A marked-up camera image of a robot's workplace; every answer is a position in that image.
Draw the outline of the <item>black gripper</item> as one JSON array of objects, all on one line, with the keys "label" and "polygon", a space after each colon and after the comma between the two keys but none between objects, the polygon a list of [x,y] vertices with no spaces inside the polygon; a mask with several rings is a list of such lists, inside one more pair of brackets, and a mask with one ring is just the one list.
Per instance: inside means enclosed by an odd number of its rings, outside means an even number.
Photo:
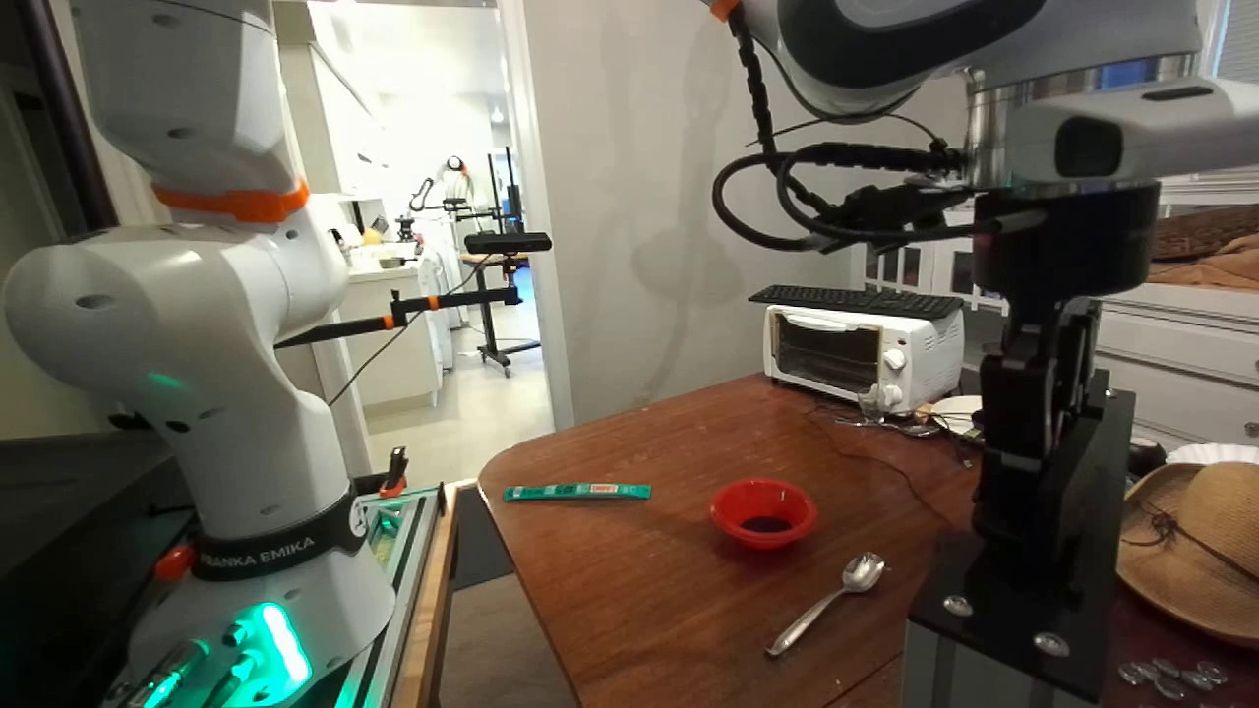
[{"label": "black gripper", "polygon": [[989,195],[974,214],[981,286],[1007,300],[999,352],[981,365],[985,442],[1049,454],[1094,378],[1099,296],[1150,272],[1157,184],[1019,199]]}]

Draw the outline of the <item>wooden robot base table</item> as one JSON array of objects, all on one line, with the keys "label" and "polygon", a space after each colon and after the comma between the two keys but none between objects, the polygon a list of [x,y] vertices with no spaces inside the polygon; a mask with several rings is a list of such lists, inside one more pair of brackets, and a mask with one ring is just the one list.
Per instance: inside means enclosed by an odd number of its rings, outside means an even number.
[{"label": "wooden robot base table", "polygon": [[450,581],[455,558],[455,492],[450,483],[435,487],[434,511],[435,521],[423,543],[416,585],[409,589],[413,605],[405,614],[405,646],[389,708],[435,708],[439,695]]}]

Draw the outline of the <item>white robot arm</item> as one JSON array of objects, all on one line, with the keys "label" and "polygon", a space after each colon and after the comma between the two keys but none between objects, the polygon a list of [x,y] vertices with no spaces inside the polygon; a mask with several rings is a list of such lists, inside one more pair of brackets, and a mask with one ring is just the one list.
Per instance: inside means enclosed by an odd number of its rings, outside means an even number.
[{"label": "white robot arm", "polygon": [[[1206,166],[1243,103],[1196,66],[1196,0],[708,0],[751,73],[823,121],[894,116],[961,73],[989,117],[915,155],[985,206],[1137,195]],[[193,574],[131,638],[140,708],[287,708],[389,626],[334,412],[283,341],[337,340],[343,264],[290,136],[270,0],[80,0],[98,130],[169,209],[35,248],[6,327],[59,381],[140,412],[174,448],[200,536]]]}]

